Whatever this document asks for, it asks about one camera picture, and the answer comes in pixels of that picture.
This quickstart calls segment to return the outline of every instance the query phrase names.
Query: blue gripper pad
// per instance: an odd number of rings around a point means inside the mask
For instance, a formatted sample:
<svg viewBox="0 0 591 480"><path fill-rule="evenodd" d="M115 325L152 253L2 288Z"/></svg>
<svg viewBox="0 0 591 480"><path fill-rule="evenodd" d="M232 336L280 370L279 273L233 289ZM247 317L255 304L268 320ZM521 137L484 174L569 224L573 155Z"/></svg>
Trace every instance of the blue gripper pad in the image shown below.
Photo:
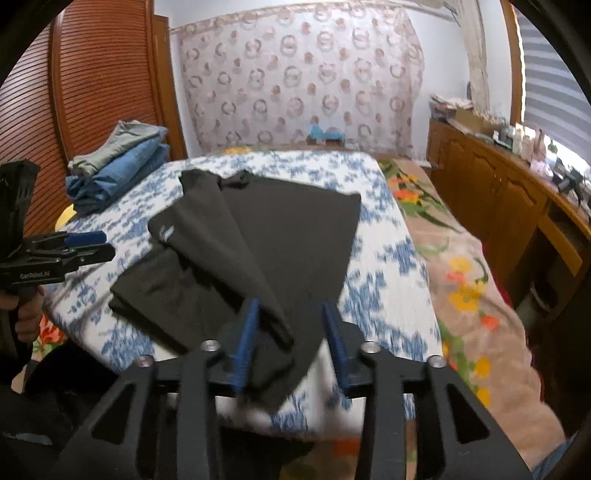
<svg viewBox="0 0 591 480"><path fill-rule="evenodd" d="M251 369L252 354L256 347L256 330L259 324L259 301L247 299L246 319L236 354L232 356L234 373L232 376L232 390L239 394L248 383L248 374Z"/></svg>
<svg viewBox="0 0 591 480"><path fill-rule="evenodd" d="M335 369L336 381L342 391L347 391L350 386L349 356L338 328L338 322L343 322L343 319L334 303L326 301L322 304L322 319L333 368Z"/></svg>
<svg viewBox="0 0 591 480"><path fill-rule="evenodd" d="M86 232L86 233L73 233L68 235L64 240L67 247L86 247L87 245L100 245L105 244L107 236L104 232Z"/></svg>

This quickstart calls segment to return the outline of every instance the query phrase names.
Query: white wall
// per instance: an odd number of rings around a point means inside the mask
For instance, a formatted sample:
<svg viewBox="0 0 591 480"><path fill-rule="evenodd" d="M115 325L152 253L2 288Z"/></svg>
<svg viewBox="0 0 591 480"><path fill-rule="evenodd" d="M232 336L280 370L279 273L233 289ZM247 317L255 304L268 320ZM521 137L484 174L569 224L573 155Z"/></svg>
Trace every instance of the white wall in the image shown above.
<svg viewBox="0 0 591 480"><path fill-rule="evenodd" d="M479 0L491 90L491 112L507 119L511 116L511 46L501 0Z"/></svg>
<svg viewBox="0 0 591 480"><path fill-rule="evenodd" d="M307 3L309 0L155 0L154 9L158 15L169 18L170 27L206 20L218 15L231 14L247 9L284 5L286 3ZM408 10L417 31L425 55L423 88L415 103L413 113L413 143L417 157L424 158L427 148L430 111L428 96L431 92L450 96L466 96L466 85L470 78L468 59L462 32L454 22L442 20L433 15ZM195 136L189 106L181 78L178 50L175 39L171 39L174 83L177 90L181 124L187 143L189 157L202 154ZM509 108L511 107L509 90Z"/></svg>

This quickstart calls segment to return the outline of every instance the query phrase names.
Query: blue object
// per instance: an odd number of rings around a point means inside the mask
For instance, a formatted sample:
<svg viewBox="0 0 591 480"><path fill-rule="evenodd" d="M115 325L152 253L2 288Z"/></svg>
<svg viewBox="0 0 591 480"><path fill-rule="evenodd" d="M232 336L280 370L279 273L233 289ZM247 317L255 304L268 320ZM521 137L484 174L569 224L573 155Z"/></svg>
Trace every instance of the blue object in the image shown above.
<svg viewBox="0 0 591 480"><path fill-rule="evenodd" d="M566 442L558 445L551 454L549 454L542 462L537 465L532 471L531 476L533 480L543 480L546 478L552 469L558 464L558 462L562 459L566 451L569 449L570 445L573 443L573 440L577 434L575 433L571 438L569 438Z"/></svg>
<svg viewBox="0 0 591 480"><path fill-rule="evenodd" d="M330 356L335 369L336 382L339 384L340 389L346 392L349 388L349 357L343 339L336 327L336 322L343 321L336 305L329 302L322 304L322 320L324 334L329 344Z"/></svg>
<svg viewBox="0 0 591 480"><path fill-rule="evenodd" d="M120 155L92 177L66 177L66 193L81 215L100 212L123 196L169 157L170 147L161 141L167 133L150 138Z"/></svg>
<svg viewBox="0 0 591 480"><path fill-rule="evenodd" d="M345 135L340 132L324 132L318 125L312 125L310 130L312 140L339 140L345 141Z"/></svg>
<svg viewBox="0 0 591 480"><path fill-rule="evenodd" d="M234 360L234 375L232 377L232 390L239 394L246 387L248 372L251 369L252 354L255 349L256 330L259 323L259 301L257 299L245 300L247 306L246 321L242 329L240 342Z"/></svg>
<svg viewBox="0 0 591 480"><path fill-rule="evenodd" d="M85 247L86 245L100 245L107 243L107 235L104 232L73 233L66 237L64 243L67 247Z"/></svg>

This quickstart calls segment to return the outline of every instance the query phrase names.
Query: metal bolt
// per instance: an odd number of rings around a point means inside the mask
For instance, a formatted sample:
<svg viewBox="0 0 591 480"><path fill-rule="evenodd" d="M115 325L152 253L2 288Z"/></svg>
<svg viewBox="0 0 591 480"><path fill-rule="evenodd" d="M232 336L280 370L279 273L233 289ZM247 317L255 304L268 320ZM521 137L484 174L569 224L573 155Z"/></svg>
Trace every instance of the metal bolt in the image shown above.
<svg viewBox="0 0 591 480"><path fill-rule="evenodd" d="M365 353L378 353L382 347L375 342L364 342L361 344L361 350Z"/></svg>
<svg viewBox="0 0 591 480"><path fill-rule="evenodd" d="M149 367L154 363L154 357L152 355L142 355L135 359L135 364L140 368Z"/></svg>
<svg viewBox="0 0 591 480"><path fill-rule="evenodd" d="M430 356L427 362L433 368L443 368L447 365L446 360L441 355Z"/></svg>
<svg viewBox="0 0 591 480"><path fill-rule="evenodd" d="M201 344L201 350L205 352L217 352L220 349L220 342L217 340L205 340Z"/></svg>

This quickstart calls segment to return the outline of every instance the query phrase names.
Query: gray folded shirt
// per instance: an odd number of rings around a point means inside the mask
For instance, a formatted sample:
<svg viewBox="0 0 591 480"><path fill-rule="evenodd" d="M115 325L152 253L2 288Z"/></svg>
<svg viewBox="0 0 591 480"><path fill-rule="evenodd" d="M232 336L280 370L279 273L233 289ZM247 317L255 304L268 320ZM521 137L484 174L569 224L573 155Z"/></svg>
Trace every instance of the gray folded shirt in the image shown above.
<svg viewBox="0 0 591 480"><path fill-rule="evenodd" d="M98 150L75 156L74 160L68 163L68 168L74 175L92 177L120 155L158 134L158 127L154 125L143 124L137 120L119 120L107 141Z"/></svg>

